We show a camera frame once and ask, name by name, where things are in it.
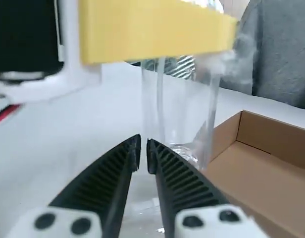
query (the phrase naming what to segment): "brown cardboard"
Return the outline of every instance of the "brown cardboard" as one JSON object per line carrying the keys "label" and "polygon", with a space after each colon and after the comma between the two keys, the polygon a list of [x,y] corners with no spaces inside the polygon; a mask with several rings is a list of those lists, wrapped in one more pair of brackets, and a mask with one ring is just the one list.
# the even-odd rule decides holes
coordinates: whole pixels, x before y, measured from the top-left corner
{"label": "brown cardboard", "polygon": [[272,238],[305,238],[305,130],[240,112],[214,130],[205,171]]}

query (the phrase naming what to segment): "black component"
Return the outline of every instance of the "black component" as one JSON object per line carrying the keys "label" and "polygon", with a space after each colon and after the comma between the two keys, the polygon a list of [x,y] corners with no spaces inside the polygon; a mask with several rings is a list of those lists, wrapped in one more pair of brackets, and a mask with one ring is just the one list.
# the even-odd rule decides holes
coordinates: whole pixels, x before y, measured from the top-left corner
{"label": "black component", "polygon": [[79,218],[71,226],[71,232],[75,235],[86,234],[91,228],[91,221],[88,218]]}
{"label": "black component", "polygon": [[188,161],[153,139],[147,142],[147,161],[149,172],[156,176],[166,238],[174,237],[178,212],[228,203],[223,194]]}
{"label": "black component", "polygon": [[54,0],[0,0],[0,72],[62,69],[56,10]]}
{"label": "black component", "polygon": [[197,228],[197,227],[202,227],[204,225],[203,221],[196,216],[189,216],[189,217],[185,217],[183,219],[183,223],[182,223],[185,227],[189,227],[189,228]]}
{"label": "black component", "polygon": [[140,151],[140,135],[125,140],[81,172],[50,206],[95,212],[101,219],[102,237],[117,238]]}
{"label": "black component", "polygon": [[220,220],[223,222],[239,222],[240,218],[238,217],[238,215],[231,211],[231,210],[226,210],[226,211],[222,211],[220,212]]}
{"label": "black component", "polygon": [[44,230],[53,225],[55,221],[55,214],[45,213],[38,217],[35,221],[35,228],[38,230]]}

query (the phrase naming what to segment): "black screw hole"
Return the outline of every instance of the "black screw hole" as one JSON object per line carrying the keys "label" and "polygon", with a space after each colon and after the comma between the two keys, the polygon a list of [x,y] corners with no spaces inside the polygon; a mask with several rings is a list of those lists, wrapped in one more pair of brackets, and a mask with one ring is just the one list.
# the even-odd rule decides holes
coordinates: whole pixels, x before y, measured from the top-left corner
{"label": "black screw hole", "polygon": [[220,212],[220,220],[223,222],[239,222],[240,218],[235,212],[231,210],[225,210]]}
{"label": "black screw hole", "polygon": [[91,221],[88,218],[79,218],[72,223],[71,232],[75,235],[83,235],[91,228]]}
{"label": "black screw hole", "polygon": [[45,213],[38,217],[35,221],[35,227],[38,230],[44,230],[53,225],[55,221],[55,214],[53,213]]}
{"label": "black screw hole", "polygon": [[182,224],[189,228],[202,227],[204,225],[203,221],[197,216],[185,217]]}

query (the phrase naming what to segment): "white table surface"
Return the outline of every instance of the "white table surface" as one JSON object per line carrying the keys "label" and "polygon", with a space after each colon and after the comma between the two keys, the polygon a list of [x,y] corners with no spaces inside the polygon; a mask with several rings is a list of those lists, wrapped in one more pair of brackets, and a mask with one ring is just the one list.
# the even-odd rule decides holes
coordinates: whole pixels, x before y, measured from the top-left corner
{"label": "white table surface", "polygon": [[[142,132],[140,68],[106,64],[102,80],[96,88],[26,105],[0,124],[0,237],[21,214],[47,205],[92,161]],[[305,128],[305,110],[220,89],[215,124],[241,110]],[[156,231],[161,220],[154,177],[146,174],[143,159],[141,165],[133,175],[120,237],[162,236]]]}

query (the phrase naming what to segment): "red wire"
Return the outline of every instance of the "red wire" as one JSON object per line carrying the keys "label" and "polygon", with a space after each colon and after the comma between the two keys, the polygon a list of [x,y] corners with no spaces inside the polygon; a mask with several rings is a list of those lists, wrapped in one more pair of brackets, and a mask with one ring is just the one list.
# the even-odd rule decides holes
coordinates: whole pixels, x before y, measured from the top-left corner
{"label": "red wire", "polygon": [[21,105],[8,105],[7,107],[0,110],[0,122],[6,119],[9,115],[15,112]]}

